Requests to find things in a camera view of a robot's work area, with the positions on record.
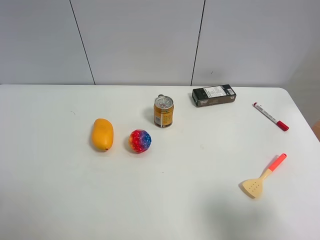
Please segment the yellow mango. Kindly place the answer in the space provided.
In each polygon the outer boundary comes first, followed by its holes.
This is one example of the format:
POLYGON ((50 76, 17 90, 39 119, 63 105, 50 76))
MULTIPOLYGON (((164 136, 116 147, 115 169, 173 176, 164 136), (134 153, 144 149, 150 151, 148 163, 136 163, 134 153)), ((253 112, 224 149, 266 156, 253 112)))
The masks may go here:
POLYGON ((91 133, 93 146, 102 152, 106 152, 113 146, 114 128, 111 122, 104 118, 98 118, 93 124, 91 133))

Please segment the red and white marker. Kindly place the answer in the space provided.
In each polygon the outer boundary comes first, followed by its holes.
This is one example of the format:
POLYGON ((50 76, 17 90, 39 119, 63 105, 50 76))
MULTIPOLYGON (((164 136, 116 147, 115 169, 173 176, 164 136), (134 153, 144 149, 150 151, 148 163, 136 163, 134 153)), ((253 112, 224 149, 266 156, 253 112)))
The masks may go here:
POLYGON ((270 121, 272 121, 276 126, 278 126, 282 131, 286 132, 289 130, 289 127, 280 120, 274 118, 271 114, 269 114, 261 105, 257 102, 253 104, 253 107, 256 108, 260 113, 262 113, 265 117, 267 117, 270 121))

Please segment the black rectangular box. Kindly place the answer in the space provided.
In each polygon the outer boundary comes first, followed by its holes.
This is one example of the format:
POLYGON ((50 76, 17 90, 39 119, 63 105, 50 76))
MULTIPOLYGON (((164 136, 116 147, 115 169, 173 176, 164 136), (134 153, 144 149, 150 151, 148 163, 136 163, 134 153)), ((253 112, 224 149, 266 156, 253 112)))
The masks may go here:
POLYGON ((195 88, 192 99, 196 107, 227 104, 235 101, 237 94, 229 84, 195 88))

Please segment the multicoloured glitter ball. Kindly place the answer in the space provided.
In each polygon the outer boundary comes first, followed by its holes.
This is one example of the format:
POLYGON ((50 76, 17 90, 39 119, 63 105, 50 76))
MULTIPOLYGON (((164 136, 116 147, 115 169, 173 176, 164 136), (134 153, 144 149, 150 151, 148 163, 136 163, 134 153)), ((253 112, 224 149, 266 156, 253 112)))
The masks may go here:
POLYGON ((143 129, 134 130, 128 138, 130 148, 137 154, 147 151, 151 143, 152 138, 150 134, 143 129))

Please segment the yellow drink can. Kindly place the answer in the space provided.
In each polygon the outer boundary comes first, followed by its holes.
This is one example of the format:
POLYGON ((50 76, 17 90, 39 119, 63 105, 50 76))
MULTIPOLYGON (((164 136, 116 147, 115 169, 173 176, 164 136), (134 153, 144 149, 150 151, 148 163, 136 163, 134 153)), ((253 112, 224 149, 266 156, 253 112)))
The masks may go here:
POLYGON ((174 101, 171 97, 160 94, 153 105, 154 124, 167 128, 173 124, 174 101))

